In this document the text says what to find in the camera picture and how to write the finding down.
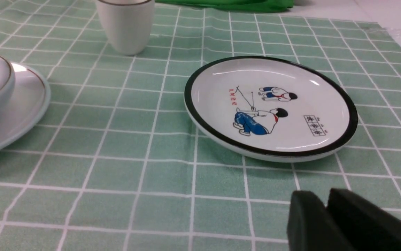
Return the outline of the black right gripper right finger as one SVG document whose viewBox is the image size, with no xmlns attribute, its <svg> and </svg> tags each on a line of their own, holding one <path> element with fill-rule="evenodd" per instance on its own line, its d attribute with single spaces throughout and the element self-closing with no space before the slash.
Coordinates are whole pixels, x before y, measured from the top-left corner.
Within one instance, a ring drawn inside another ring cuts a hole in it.
<svg viewBox="0 0 401 251">
<path fill-rule="evenodd" d="M 401 220 L 347 190 L 332 188 L 327 211 L 358 251 L 401 251 Z"/>
</svg>

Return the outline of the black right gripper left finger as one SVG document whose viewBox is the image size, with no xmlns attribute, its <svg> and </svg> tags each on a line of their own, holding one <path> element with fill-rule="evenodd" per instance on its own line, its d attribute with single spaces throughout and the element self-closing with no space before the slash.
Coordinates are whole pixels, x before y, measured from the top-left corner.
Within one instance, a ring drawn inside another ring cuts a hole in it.
<svg viewBox="0 0 401 251">
<path fill-rule="evenodd" d="M 290 251 L 354 251 L 323 202 L 310 191 L 291 194 L 287 224 Z"/>
</svg>

